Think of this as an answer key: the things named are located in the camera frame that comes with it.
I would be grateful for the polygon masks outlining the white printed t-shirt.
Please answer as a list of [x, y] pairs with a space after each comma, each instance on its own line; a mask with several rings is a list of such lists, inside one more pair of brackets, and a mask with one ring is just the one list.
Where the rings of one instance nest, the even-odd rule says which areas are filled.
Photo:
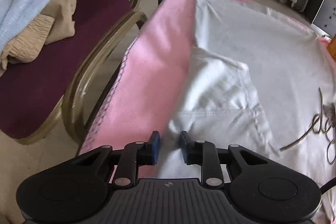
[[189, 72], [163, 138], [158, 178], [198, 177], [178, 144], [242, 145], [324, 184], [335, 154], [308, 132], [319, 104], [335, 102], [335, 63], [317, 34], [255, 2], [196, 0]]

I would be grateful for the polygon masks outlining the maroon banquet chair near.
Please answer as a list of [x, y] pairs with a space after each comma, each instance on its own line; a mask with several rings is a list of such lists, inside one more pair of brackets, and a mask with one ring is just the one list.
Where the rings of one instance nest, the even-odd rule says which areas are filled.
[[42, 48], [1, 77], [1, 131], [21, 144], [45, 137], [60, 117], [73, 140], [85, 136], [83, 97], [98, 69], [146, 15], [141, 0], [77, 0], [75, 34]]

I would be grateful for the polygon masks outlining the beige garment on chair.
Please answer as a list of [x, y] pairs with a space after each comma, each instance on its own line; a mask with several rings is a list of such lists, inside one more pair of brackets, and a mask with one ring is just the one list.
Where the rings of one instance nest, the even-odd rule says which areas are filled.
[[34, 61], [43, 46], [70, 38], [75, 34], [72, 16], [76, 0], [51, 0], [34, 20], [1, 51], [1, 74], [9, 63]]

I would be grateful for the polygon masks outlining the pink dalmatian blanket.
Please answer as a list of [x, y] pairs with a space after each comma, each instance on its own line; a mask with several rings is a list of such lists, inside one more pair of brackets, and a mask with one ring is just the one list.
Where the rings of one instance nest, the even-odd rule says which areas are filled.
[[[117, 80], [90, 127], [82, 152], [105, 144], [121, 149], [133, 141], [146, 141], [158, 131], [160, 158], [163, 138], [189, 72], [195, 44], [195, 3], [163, 0], [145, 23], [125, 53]], [[156, 177], [156, 166], [141, 168], [141, 176]]]

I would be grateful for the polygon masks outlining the orange juice bottle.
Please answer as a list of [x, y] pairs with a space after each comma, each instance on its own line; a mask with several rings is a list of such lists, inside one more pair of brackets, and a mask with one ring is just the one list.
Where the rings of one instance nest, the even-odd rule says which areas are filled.
[[336, 61], [336, 35], [328, 43], [327, 50], [329, 54], [331, 55], [332, 59]]

